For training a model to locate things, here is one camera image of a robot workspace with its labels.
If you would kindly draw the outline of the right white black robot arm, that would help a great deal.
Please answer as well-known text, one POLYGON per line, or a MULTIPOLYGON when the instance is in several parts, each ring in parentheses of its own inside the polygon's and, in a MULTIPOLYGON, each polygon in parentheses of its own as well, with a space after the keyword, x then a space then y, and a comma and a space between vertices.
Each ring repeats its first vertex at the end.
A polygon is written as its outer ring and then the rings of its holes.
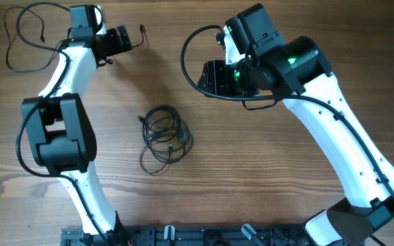
POLYGON ((285 42, 255 4, 216 26, 223 60, 208 61, 194 87, 205 96, 283 103, 306 127, 336 172, 344 198, 303 226, 314 245, 358 245, 394 218, 394 166, 350 109, 318 45, 285 42))

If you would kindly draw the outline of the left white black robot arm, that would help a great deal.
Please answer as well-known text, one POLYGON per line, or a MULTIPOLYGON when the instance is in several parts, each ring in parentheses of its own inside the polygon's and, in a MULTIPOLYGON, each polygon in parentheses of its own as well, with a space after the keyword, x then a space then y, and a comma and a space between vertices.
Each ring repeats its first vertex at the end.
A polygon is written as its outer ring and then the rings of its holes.
POLYGON ((56 178, 66 188, 82 220, 77 238, 62 235, 63 245, 130 245, 118 213, 108 202, 96 174, 96 137, 82 103, 87 85, 110 57, 130 50, 124 27, 105 28, 97 5, 69 7, 72 26, 55 48, 58 65, 47 86, 35 98, 22 103, 23 123, 16 137, 16 156, 30 174, 21 153, 21 138, 27 134, 37 165, 45 178, 56 178))

